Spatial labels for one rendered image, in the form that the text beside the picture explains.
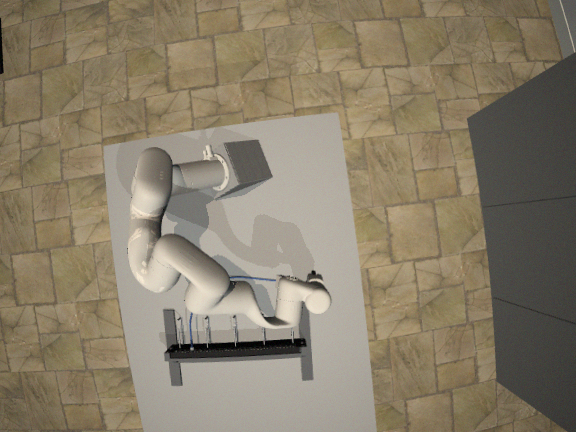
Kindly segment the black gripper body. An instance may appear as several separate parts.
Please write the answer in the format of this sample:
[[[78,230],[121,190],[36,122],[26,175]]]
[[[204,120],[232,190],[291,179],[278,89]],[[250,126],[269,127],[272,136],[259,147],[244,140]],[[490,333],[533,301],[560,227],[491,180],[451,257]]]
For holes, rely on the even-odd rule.
[[[309,273],[307,275],[307,282],[312,282],[312,281],[321,282],[323,284],[323,278],[321,275],[312,275],[311,273]]]

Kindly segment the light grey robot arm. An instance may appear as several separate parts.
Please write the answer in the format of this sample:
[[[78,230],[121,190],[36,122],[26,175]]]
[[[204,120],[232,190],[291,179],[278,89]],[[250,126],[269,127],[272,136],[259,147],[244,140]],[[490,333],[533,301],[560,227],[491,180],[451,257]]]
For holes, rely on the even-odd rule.
[[[323,285],[277,275],[275,316],[264,317],[248,282],[230,281],[218,262],[186,238],[161,235],[170,197],[208,188],[220,191],[228,186],[230,168],[226,159],[212,154],[211,145],[205,148],[204,160],[174,165],[161,148],[151,147],[140,154],[131,184],[128,229],[128,260],[134,277],[146,289],[163,293],[173,288],[182,274],[190,280],[184,297],[190,312],[245,314],[269,329],[297,326],[303,301],[311,313],[326,312],[332,300]]]

